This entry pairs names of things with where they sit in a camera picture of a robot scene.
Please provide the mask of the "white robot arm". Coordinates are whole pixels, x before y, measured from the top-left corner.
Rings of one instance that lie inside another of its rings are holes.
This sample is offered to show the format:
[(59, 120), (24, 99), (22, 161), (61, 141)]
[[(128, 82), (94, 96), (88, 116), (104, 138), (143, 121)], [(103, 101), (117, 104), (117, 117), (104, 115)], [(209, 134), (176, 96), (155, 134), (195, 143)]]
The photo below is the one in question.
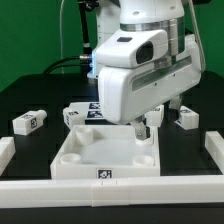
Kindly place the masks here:
[(97, 17), (90, 82), (103, 117), (147, 138), (144, 115), (197, 85), (205, 70), (198, 32), (185, 33), (192, 0), (78, 0)]

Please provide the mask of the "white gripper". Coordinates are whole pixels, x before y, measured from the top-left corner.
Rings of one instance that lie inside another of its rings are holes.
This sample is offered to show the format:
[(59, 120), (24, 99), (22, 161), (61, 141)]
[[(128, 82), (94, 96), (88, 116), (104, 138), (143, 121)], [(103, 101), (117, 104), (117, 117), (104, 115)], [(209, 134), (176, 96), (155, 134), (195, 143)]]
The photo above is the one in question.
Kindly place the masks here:
[(185, 50), (169, 68), (154, 70), (150, 64), (136, 69), (104, 67), (98, 76), (102, 115), (115, 124), (131, 122), (136, 138), (145, 140), (146, 126), (135, 119), (170, 99), (169, 108), (179, 110), (179, 94), (197, 85), (200, 78), (198, 45), (193, 34), (187, 35)]

